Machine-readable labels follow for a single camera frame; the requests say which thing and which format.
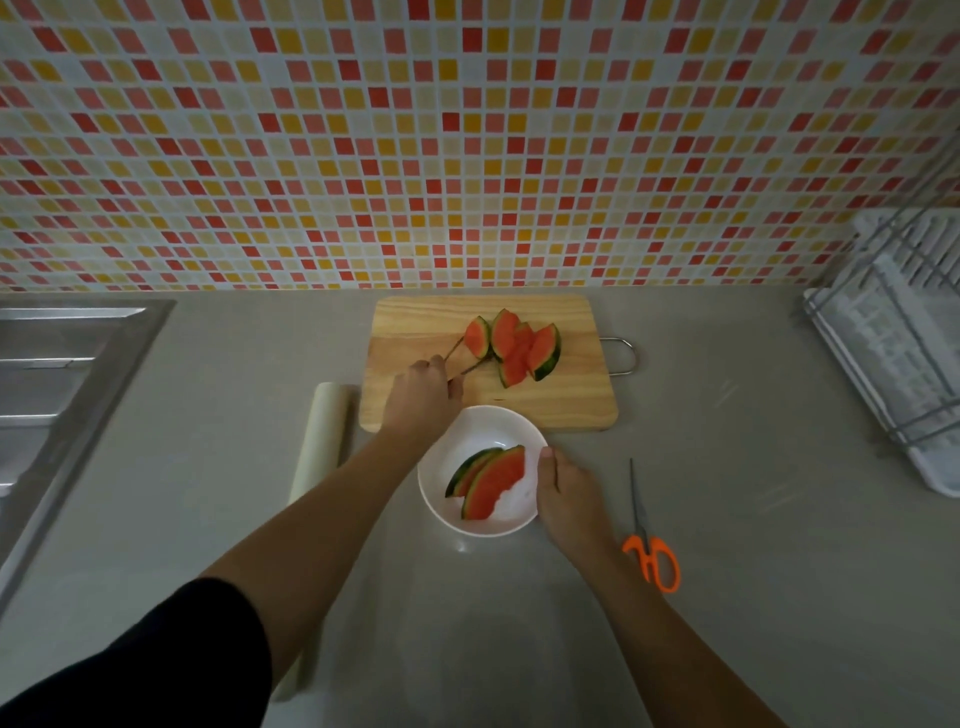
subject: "hand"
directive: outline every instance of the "hand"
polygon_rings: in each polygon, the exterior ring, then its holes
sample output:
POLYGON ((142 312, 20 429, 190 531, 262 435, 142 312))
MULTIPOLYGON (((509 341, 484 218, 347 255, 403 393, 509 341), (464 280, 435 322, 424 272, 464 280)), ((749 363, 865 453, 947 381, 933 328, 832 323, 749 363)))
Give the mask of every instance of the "hand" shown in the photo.
POLYGON ((537 508, 550 539, 578 570, 617 551, 613 526, 593 473, 555 448, 540 451, 537 508))
POLYGON ((436 354, 396 376, 380 431, 423 454, 457 419, 464 408, 463 399, 464 378, 456 376, 447 382, 444 358, 436 354))

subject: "scissors handle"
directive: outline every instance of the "scissors handle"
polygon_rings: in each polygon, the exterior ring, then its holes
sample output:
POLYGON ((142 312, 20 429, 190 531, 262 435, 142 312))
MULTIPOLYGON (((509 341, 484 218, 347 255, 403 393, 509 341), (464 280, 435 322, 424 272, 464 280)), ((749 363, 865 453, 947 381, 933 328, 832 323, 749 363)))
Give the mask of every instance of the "scissors handle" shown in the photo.
POLYGON ((636 555, 643 578, 656 584, 661 592, 664 594, 673 594, 680 589, 680 564, 677 562, 677 557, 674 556, 670 546, 668 546, 663 539, 653 536, 650 539, 651 552, 648 554, 642 539, 640 539, 637 534, 634 534, 623 542, 622 549, 624 553, 632 551, 636 555), (669 587, 664 586, 662 579, 660 579, 661 554, 666 557, 673 569, 673 583, 669 587))

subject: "white bowl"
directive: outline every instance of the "white bowl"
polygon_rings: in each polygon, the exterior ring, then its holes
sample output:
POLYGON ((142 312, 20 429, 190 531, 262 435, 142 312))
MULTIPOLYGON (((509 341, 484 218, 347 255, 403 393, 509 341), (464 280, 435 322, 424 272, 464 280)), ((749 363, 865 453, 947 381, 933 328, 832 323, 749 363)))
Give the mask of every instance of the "white bowl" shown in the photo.
POLYGON ((467 407, 417 465, 423 499, 433 515, 469 536, 506 536, 537 516, 537 462, 546 440, 523 415, 512 409, 478 404, 467 407), (460 518, 461 497, 446 497, 446 486, 463 462, 485 448, 526 448, 523 477, 500 496, 492 515, 483 521, 460 518))

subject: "wooden cutting board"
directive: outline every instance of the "wooden cutting board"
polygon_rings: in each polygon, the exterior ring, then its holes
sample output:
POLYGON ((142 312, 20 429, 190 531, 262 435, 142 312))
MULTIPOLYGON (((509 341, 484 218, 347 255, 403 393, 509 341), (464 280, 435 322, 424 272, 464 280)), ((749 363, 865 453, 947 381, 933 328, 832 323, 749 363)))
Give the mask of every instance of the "wooden cutting board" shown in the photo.
MULTIPOLYGON (((616 422, 616 399, 593 312, 583 296, 397 296, 381 300, 373 313, 360 426, 369 432, 380 428, 395 375, 418 359, 446 354, 473 317, 492 322, 501 308, 534 330, 556 324, 560 363, 542 381, 529 377, 504 389, 496 364, 487 362, 467 375, 465 404, 509 407, 540 429, 606 429, 616 422)), ((447 371, 461 372, 475 361, 461 345, 447 361, 447 371)))

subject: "orange scissors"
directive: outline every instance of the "orange scissors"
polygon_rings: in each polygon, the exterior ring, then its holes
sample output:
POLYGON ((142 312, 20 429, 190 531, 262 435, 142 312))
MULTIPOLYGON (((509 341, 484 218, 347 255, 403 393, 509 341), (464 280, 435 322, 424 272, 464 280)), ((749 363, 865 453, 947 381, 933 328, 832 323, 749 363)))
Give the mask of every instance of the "orange scissors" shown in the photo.
POLYGON ((640 571, 643 578, 652 581, 657 588, 665 594, 673 594, 680 589, 680 564, 677 563, 677 557, 673 551, 662 539, 656 536, 647 535, 649 522, 647 521, 647 511, 643 507, 643 501, 640 499, 640 492, 636 486, 636 477, 634 476, 634 458, 630 458, 630 495, 634 502, 634 535, 623 542, 623 552, 632 551, 640 563, 640 571), (663 586, 660 579, 660 555, 666 557, 673 569, 673 583, 669 587, 663 586))

